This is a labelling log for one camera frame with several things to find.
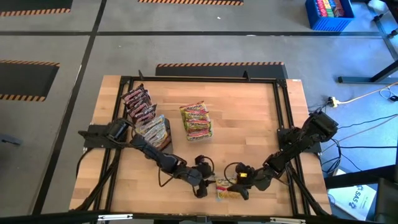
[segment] orange and black hazard tape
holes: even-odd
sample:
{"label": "orange and black hazard tape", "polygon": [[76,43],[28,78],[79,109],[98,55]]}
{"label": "orange and black hazard tape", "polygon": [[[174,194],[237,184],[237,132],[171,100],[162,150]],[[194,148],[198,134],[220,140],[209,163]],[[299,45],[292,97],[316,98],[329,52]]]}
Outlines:
{"label": "orange and black hazard tape", "polygon": [[0,12],[0,17],[44,15],[44,14],[57,14],[57,13],[67,13],[67,12],[70,12],[70,9],[38,9],[38,10],[7,11],[7,12]]}
{"label": "orange and black hazard tape", "polygon": [[225,1],[225,0],[138,0],[138,2],[148,3],[170,3],[170,4],[211,4],[222,6],[242,6],[243,0]]}
{"label": "orange and black hazard tape", "polygon": [[57,62],[33,62],[33,61],[21,61],[21,60],[0,60],[0,63],[16,63],[23,65],[53,65],[59,67],[60,64]]}
{"label": "orange and black hazard tape", "polygon": [[17,101],[38,101],[43,102],[45,96],[25,96],[25,95],[7,95],[0,94],[0,100],[17,100]]}
{"label": "orange and black hazard tape", "polygon": [[204,66],[250,66],[250,65],[283,65],[283,62],[221,62],[221,63],[163,63],[157,67],[204,67]]}
{"label": "orange and black hazard tape", "polygon": [[[14,64],[21,64],[21,65],[50,65],[50,66],[57,66],[57,67],[60,66],[60,64],[57,62],[36,62],[36,61],[21,61],[21,60],[0,60],[0,63],[14,63]],[[0,100],[43,102],[45,100],[45,96],[0,94]]]}

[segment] black floor stripe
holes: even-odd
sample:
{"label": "black floor stripe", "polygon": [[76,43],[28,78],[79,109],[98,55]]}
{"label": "black floor stripe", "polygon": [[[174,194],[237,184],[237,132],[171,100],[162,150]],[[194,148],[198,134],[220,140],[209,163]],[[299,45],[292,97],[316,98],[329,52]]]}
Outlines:
{"label": "black floor stripe", "polygon": [[[89,31],[0,31],[0,36],[83,36]],[[292,37],[381,37],[380,32],[267,32],[267,31],[99,31],[98,36],[292,36]]]}
{"label": "black floor stripe", "polygon": [[91,31],[90,39],[88,40],[87,48],[85,50],[85,54],[83,56],[83,60],[81,61],[81,66],[76,78],[75,85],[73,86],[72,93],[70,95],[67,108],[65,113],[63,114],[62,122],[60,125],[60,129],[58,131],[57,137],[55,138],[54,147],[52,148],[52,153],[50,157],[49,164],[47,166],[47,170],[45,172],[42,185],[40,186],[39,194],[37,195],[37,199],[33,208],[33,215],[38,215],[42,212],[45,198],[47,196],[47,192],[49,191],[52,177],[54,175],[55,168],[57,166],[58,158],[61,153],[62,145],[65,140],[65,136],[67,134],[70,118],[72,117],[72,112],[75,107],[76,99],[79,94],[81,82],[83,81],[83,77],[86,71],[88,59],[90,57],[91,50],[93,49],[96,33],[98,31],[98,27],[100,26],[101,18],[103,16],[105,5],[107,0],[101,1],[101,6],[99,7],[99,11],[94,23],[93,30]]}
{"label": "black floor stripe", "polygon": [[0,31],[2,35],[21,35],[21,36],[81,36],[91,35],[91,31]]}
{"label": "black floor stripe", "polygon": [[302,37],[380,37],[380,32],[267,32],[267,31],[99,31],[98,36],[302,36]]}

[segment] black table leg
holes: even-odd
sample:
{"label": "black table leg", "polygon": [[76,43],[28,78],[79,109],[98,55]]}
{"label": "black table leg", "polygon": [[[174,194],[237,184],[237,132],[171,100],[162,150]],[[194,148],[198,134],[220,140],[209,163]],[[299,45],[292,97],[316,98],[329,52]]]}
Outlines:
{"label": "black table leg", "polygon": [[335,189],[340,187],[351,187],[355,185],[374,184],[379,178],[394,182],[396,165],[379,167],[376,169],[342,174],[325,178],[326,189]]}
{"label": "black table leg", "polygon": [[366,77],[338,77],[339,83],[357,83],[357,84],[393,84],[398,82],[398,78],[388,78],[398,70],[398,61],[393,62],[387,68],[377,73],[371,78]]}

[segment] black desk stand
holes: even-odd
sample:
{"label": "black desk stand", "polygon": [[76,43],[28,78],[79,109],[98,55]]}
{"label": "black desk stand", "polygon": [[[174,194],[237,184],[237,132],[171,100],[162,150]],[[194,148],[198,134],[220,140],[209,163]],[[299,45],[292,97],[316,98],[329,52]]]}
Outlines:
{"label": "black desk stand", "polygon": [[393,62],[387,68],[377,73],[375,76],[367,77],[338,77],[339,83],[356,83],[356,84],[393,84],[398,82],[398,78],[388,78],[398,70],[398,61]]}

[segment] extension cord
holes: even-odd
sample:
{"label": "extension cord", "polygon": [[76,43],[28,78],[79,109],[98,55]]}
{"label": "extension cord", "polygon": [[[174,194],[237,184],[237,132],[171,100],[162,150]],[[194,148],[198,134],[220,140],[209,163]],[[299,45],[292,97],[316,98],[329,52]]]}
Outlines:
{"label": "extension cord", "polygon": [[334,108],[336,108],[340,103],[341,102],[336,100],[336,97],[334,97],[334,96],[330,96],[328,98],[328,105],[330,105],[330,106],[332,106]]}

